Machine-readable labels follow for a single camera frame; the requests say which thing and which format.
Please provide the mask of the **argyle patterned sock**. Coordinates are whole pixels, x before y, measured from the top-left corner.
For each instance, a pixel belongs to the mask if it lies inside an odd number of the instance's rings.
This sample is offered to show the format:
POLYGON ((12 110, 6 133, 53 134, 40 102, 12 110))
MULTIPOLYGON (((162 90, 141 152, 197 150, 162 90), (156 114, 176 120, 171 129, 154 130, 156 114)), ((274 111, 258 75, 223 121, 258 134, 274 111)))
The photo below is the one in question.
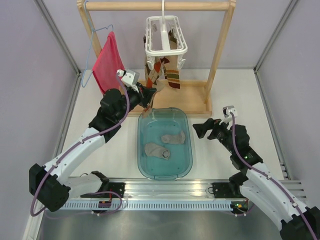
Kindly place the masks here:
MULTIPOLYGON (((153 68, 150 68, 147 63, 147 56, 145 56, 144 61, 144 75, 145 75, 145 83, 147 88, 155 88, 156 93, 160 92, 164 85, 160 82, 158 83, 158 79, 163 74, 163 65, 159 57, 154 58, 154 65, 153 68)), ((156 93, 153 94, 151 101, 148 103, 147 107, 145 107, 142 111, 142 116, 145 118, 150 114, 154 105, 154 98, 156 93)))

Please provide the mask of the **grey ankle sock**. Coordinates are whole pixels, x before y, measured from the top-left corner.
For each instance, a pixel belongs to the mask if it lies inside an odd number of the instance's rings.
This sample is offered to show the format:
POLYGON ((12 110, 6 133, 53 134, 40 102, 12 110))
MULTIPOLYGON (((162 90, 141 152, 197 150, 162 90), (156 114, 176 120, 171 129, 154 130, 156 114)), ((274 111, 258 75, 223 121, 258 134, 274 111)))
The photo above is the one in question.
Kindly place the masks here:
POLYGON ((171 145, 182 145, 185 143, 186 135, 182 130, 178 134, 166 134, 161 136, 161 141, 164 144, 171 144, 171 145))
POLYGON ((144 152, 147 157, 155 157, 164 160, 168 160, 171 153, 170 150, 158 145, 154 142, 149 142, 144 146, 144 152))

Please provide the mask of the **white clip sock hanger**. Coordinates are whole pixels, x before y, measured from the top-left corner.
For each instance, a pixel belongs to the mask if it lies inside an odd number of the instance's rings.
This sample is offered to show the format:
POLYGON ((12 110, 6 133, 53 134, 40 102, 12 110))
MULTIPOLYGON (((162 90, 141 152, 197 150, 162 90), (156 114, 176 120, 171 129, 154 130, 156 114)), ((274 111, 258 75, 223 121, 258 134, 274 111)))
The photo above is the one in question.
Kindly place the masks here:
POLYGON ((150 69, 154 68, 156 57, 175 56, 177 57, 177 69, 181 70, 186 59, 184 54, 188 51, 188 45, 184 38, 179 18, 175 15, 165 15, 165 1, 161 2, 161 15, 150 16, 146 19, 145 30, 145 55, 146 63, 150 69), (156 32, 154 26, 159 24, 159 32, 161 39, 161 49, 153 48, 153 35, 156 32), (176 48, 171 48, 169 40, 169 32, 176 39, 176 48))

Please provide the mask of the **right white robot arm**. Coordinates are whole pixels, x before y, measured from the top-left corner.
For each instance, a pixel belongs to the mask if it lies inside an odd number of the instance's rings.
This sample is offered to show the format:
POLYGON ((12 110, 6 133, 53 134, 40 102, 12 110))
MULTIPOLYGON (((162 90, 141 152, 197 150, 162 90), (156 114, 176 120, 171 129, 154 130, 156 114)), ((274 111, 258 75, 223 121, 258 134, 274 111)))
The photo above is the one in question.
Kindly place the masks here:
POLYGON ((200 139, 210 131, 208 140, 218 140, 230 152, 230 160, 239 171, 229 178, 232 196, 243 196, 258 207, 278 228, 283 240, 320 238, 319 208, 307 206, 271 174, 250 146, 244 125, 229 126, 221 119, 209 118, 192 127, 200 139))

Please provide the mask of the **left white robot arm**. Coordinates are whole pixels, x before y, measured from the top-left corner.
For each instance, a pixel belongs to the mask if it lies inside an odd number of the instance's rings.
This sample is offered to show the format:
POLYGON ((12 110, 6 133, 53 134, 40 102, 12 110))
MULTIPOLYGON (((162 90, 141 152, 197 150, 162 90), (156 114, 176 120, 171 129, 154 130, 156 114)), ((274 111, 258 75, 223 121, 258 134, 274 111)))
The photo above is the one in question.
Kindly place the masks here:
POLYGON ((147 107, 157 91, 140 83, 122 89, 124 93, 116 88, 104 93, 96 116, 81 137, 65 152, 43 166, 36 163, 29 169, 29 192, 33 195, 30 207, 32 217, 39 215, 34 211, 36 201, 43 204, 40 213, 46 209, 55 212, 71 194, 95 194, 99 198, 108 195, 109 180, 98 171, 93 171, 87 177, 77 177, 74 181, 69 181, 69 177, 86 158, 115 136, 130 111, 136 106, 147 107))

